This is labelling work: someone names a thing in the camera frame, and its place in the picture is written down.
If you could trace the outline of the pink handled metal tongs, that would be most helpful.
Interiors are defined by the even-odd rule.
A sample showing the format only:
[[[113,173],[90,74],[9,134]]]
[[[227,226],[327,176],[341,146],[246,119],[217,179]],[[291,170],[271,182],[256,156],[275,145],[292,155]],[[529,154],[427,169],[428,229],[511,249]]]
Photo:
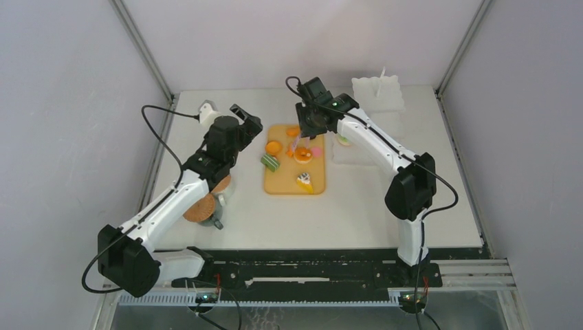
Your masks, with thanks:
[[[292,143],[289,145],[289,149],[294,154],[298,148],[310,149],[311,138],[310,137],[302,137],[301,134],[298,134]]]

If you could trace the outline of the green frosted donut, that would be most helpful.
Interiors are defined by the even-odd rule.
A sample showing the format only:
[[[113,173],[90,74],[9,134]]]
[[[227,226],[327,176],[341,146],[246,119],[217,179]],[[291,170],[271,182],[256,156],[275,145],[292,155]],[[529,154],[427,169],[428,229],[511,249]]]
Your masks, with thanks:
[[[351,142],[341,135],[336,135],[337,141],[343,146],[351,146]]]

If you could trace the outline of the yellow cream cake slice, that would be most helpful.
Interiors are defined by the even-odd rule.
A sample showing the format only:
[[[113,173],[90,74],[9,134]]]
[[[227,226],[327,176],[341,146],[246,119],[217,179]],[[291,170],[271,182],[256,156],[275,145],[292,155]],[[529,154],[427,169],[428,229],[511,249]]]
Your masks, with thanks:
[[[311,175],[309,173],[301,173],[296,178],[296,183],[308,194],[314,194],[314,187],[311,182]]]

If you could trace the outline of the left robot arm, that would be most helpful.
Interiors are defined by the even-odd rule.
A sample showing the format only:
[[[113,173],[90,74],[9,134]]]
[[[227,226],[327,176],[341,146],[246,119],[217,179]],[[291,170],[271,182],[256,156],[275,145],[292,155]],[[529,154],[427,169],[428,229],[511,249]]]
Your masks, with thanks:
[[[183,163],[179,177],[159,197],[118,227],[106,225],[98,233],[98,272],[117,290],[139,298],[154,286],[189,278],[200,287],[214,280],[214,267],[205,262],[203,252],[185,248],[157,252],[156,246],[183,214],[225,179],[237,157],[263,130],[261,119],[230,107],[231,115],[204,102],[193,119],[206,128],[201,146]]]

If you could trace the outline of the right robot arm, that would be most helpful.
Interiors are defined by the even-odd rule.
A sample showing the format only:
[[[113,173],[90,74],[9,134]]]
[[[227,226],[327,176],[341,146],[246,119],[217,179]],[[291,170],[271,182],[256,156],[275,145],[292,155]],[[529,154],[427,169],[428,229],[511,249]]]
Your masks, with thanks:
[[[402,263],[397,276],[404,285],[416,285],[424,278],[422,263],[428,257],[423,217],[437,192],[434,158],[399,144],[356,100],[345,93],[333,96],[318,77],[298,81],[290,91],[301,99],[296,103],[296,114],[302,137],[338,134],[364,151],[390,179],[384,203],[399,219],[397,255]]]

